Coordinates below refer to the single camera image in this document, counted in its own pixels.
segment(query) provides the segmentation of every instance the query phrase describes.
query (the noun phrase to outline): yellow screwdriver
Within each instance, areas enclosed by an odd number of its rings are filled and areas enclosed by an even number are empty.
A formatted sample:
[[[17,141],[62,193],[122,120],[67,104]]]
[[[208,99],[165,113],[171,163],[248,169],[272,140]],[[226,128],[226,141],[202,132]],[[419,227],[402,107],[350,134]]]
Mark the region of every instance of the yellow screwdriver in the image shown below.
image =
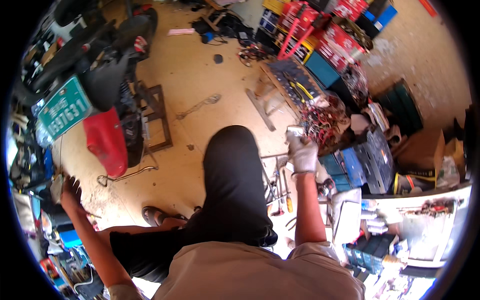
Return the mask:
[[[290,198],[290,192],[288,191],[288,184],[287,184],[287,177],[285,175],[285,169],[283,169],[282,173],[283,173],[283,182],[285,183],[285,192],[287,193],[287,210],[289,213],[293,213],[292,198]]]

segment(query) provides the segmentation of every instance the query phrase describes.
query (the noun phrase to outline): green license plate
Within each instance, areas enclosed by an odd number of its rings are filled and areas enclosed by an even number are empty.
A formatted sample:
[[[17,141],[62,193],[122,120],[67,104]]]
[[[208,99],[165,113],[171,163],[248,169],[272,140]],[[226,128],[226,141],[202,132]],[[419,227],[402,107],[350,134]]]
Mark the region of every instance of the green license plate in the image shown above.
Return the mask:
[[[91,112],[92,104],[74,75],[43,106],[38,119],[56,140]]]

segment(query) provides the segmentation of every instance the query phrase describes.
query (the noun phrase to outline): white work glove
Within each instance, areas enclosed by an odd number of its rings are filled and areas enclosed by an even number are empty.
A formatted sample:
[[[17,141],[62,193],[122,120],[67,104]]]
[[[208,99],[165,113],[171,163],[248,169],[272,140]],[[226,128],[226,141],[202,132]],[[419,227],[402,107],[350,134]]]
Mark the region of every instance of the white work glove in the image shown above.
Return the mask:
[[[293,164],[295,174],[316,173],[318,145],[312,141],[307,144],[299,136],[287,132],[288,159]]]

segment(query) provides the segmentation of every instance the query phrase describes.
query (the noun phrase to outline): person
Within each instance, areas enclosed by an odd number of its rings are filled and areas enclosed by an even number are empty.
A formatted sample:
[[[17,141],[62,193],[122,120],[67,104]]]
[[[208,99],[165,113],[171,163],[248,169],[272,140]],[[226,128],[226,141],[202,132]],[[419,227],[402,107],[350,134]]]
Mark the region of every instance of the person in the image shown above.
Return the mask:
[[[315,183],[318,146],[288,136],[298,191],[296,248],[288,259],[264,249],[277,235],[266,212],[262,165],[252,133],[221,129],[204,156],[206,199],[185,223],[146,207],[158,225],[95,232],[74,177],[61,205],[113,300],[143,299],[132,276],[162,282],[152,299],[363,299],[364,285],[343,268],[327,241]]]

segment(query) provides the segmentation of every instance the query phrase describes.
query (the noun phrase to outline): beige shirt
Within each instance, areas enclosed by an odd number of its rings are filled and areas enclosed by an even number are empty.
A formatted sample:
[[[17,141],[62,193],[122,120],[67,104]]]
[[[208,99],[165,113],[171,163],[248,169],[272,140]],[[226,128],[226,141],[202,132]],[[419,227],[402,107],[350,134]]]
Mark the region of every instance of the beige shirt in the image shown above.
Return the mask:
[[[112,300],[143,299],[129,286],[108,290]],[[364,293],[330,242],[304,243],[282,260],[263,248],[211,241],[183,247],[152,299],[356,300]]]

